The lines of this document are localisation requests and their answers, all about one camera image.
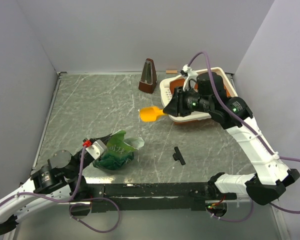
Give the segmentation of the green litter bag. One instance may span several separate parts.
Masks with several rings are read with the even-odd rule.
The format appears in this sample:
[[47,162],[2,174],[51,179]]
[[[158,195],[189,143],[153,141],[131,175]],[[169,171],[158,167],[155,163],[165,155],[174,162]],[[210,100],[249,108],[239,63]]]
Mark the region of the green litter bag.
[[126,133],[120,130],[108,139],[107,150],[92,163],[95,168],[116,171],[134,160],[135,151],[141,149],[145,142],[140,136],[125,138]]

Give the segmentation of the yellow plastic scoop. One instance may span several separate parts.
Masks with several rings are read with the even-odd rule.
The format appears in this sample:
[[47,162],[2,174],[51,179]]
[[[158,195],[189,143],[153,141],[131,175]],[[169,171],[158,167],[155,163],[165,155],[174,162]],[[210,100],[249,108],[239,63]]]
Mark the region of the yellow plastic scoop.
[[167,114],[157,106],[144,107],[139,110],[139,117],[143,122],[156,122],[163,116],[167,116]]

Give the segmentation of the black bag clip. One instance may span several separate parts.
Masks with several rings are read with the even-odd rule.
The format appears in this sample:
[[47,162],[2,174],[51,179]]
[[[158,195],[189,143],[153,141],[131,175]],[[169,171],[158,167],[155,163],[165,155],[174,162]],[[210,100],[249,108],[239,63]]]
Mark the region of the black bag clip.
[[172,154],[172,157],[176,162],[179,161],[182,166],[184,166],[186,164],[186,162],[177,146],[174,147],[174,153]]

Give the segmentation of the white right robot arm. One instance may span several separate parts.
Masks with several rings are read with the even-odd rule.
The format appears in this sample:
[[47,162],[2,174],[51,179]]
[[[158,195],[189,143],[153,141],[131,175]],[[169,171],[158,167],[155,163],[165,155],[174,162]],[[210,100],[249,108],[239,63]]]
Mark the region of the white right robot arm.
[[234,138],[253,165],[252,174],[220,172],[211,177],[208,193],[213,199],[232,193],[267,205],[300,177],[298,170],[289,168],[269,146],[246,102],[229,96],[222,76],[215,72],[196,74],[183,86],[175,87],[163,112],[172,117],[188,117],[194,112],[209,114]]

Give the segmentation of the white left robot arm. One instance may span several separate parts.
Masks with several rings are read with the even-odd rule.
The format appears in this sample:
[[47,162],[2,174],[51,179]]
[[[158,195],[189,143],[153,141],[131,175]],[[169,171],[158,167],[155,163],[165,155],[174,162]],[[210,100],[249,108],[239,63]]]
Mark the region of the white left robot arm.
[[16,190],[0,199],[0,236],[14,230],[25,217],[57,203],[83,201],[89,187],[84,168],[99,160],[112,137],[85,138],[75,154],[59,150]]

